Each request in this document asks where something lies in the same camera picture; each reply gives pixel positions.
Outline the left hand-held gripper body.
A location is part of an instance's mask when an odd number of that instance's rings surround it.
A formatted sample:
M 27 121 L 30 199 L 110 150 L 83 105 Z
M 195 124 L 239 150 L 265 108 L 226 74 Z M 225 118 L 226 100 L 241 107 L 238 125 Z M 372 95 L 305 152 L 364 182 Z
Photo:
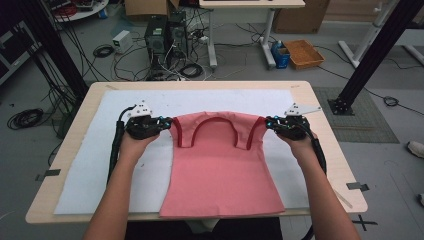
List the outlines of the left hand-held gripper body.
M 143 140 L 160 133 L 157 121 L 152 117 L 151 108 L 141 102 L 130 108 L 126 114 L 128 121 L 125 124 L 125 131 L 136 140 Z

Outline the pink tank top red trim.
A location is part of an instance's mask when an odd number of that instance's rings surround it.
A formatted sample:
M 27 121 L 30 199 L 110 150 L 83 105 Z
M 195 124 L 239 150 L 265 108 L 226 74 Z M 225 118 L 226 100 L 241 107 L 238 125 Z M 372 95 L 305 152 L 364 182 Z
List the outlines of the pink tank top red trim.
M 285 210 L 263 150 L 261 116 L 199 112 L 173 119 L 164 218 L 239 217 Z

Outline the person's right hand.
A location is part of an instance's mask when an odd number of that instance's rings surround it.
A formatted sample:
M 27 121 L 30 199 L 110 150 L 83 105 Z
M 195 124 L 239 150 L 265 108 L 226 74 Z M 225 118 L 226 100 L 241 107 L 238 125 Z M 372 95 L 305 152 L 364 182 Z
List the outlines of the person's right hand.
M 282 135 L 279 135 L 279 138 L 289 145 L 293 156 L 297 159 L 299 164 L 305 163 L 307 160 L 317 159 L 312 147 L 312 142 L 309 138 L 297 141 L 291 140 Z

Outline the person's left hand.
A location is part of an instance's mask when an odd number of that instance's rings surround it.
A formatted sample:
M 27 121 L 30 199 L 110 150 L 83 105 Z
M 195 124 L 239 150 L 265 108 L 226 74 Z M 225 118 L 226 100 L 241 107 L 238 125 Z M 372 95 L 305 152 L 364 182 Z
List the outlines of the person's left hand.
M 128 133 L 125 133 L 120 145 L 119 159 L 131 161 L 138 160 L 145 152 L 147 146 L 158 137 L 159 135 L 154 135 L 146 139 L 137 140 L 132 138 Z

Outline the blue box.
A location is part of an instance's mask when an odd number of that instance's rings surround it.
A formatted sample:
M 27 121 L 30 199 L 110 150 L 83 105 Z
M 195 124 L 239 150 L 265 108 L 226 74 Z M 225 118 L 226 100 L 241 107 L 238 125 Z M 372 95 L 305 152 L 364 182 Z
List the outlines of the blue box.
M 276 41 L 272 45 L 271 54 L 274 58 L 277 69 L 285 69 L 288 66 L 290 61 L 290 52 L 281 41 Z

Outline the grey floor mat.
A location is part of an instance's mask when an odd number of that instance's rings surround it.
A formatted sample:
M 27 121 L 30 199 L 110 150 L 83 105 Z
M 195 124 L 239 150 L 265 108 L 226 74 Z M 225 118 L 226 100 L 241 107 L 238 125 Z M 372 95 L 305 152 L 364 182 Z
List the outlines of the grey floor mat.
M 338 87 L 314 87 L 313 91 L 322 107 L 330 127 L 339 142 L 393 143 L 399 140 L 366 91 L 361 91 L 351 106 L 352 113 L 336 115 L 329 101 L 342 91 Z

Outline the black computer tower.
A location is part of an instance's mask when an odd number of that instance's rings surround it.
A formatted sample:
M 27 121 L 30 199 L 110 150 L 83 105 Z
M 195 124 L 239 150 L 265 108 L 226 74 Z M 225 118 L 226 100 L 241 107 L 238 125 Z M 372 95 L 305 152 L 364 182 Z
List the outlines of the black computer tower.
M 186 12 L 172 12 L 167 23 L 172 55 L 179 59 L 185 58 L 188 53 Z
M 165 55 L 168 51 L 166 15 L 152 15 L 150 17 L 144 39 L 152 67 L 160 68 L 164 65 Z

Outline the grey tape strip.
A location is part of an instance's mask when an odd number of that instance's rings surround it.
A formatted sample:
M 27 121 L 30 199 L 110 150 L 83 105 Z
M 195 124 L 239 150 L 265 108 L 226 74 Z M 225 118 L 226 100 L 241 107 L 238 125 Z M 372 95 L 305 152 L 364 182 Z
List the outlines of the grey tape strip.
M 43 174 L 37 174 L 35 177 L 35 181 L 44 181 L 46 177 L 50 176 L 58 176 L 61 172 L 61 169 L 53 169 L 53 170 L 46 170 Z
M 360 190 L 361 192 L 370 190 L 367 184 L 361 184 L 360 182 L 346 183 L 346 186 L 349 190 Z

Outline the white power supply box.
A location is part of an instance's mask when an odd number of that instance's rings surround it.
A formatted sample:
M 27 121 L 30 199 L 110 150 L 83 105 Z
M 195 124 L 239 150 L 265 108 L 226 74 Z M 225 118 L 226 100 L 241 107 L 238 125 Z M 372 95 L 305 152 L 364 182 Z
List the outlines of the white power supply box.
M 125 53 L 133 46 L 131 33 L 127 30 L 122 30 L 112 39 L 115 50 L 119 54 Z

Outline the large brown cardboard box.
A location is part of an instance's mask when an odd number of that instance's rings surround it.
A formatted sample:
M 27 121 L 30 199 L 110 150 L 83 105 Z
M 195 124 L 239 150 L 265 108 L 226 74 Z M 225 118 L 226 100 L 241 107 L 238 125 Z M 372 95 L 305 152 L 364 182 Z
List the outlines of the large brown cardboard box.
M 330 0 L 303 0 L 302 8 L 279 9 L 273 20 L 278 34 L 316 34 L 322 24 Z

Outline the person's dark clothing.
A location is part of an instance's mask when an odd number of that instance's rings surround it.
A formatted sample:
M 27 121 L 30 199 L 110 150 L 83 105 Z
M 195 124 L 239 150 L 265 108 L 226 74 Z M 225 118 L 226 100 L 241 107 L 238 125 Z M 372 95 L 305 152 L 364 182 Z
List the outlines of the person's dark clothing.
M 125 240 L 283 240 L 278 217 L 222 219 L 195 233 L 186 221 L 128 222 Z

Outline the open brown cardboard box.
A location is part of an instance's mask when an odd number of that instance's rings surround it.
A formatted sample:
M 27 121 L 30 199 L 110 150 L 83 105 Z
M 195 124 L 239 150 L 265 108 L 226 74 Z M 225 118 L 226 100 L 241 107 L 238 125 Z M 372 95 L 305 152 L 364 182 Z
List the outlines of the open brown cardboard box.
M 128 16 L 167 15 L 179 7 L 180 0 L 124 0 Z

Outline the white shoe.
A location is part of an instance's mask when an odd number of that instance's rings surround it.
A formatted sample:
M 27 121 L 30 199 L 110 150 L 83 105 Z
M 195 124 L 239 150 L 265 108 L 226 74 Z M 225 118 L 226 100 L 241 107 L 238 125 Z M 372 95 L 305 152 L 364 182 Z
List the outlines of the white shoe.
M 424 159 L 424 144 L 416 141 L 409 141 L 406 148 L 414 156 Z

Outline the round white table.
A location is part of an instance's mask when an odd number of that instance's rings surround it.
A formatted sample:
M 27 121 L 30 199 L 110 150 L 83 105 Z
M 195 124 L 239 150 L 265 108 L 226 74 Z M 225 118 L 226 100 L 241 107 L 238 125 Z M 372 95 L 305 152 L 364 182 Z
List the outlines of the round white table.
M 90 9 L 78 8 L 76 5 L 67 5 L 53 12 L 58 22 L 68 22 L 83 19 L 100 13 L 109 3 L 109 0 L 92 0 Z

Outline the black equipment rack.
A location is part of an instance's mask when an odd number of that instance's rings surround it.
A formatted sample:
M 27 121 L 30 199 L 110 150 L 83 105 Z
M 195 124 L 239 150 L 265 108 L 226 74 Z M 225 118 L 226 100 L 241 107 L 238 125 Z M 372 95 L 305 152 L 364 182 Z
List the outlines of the black equipment rack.
M 0 25 L 0 85 L 6 82 L 37 51 L 39 43 L 24 21 L 12 27 Z

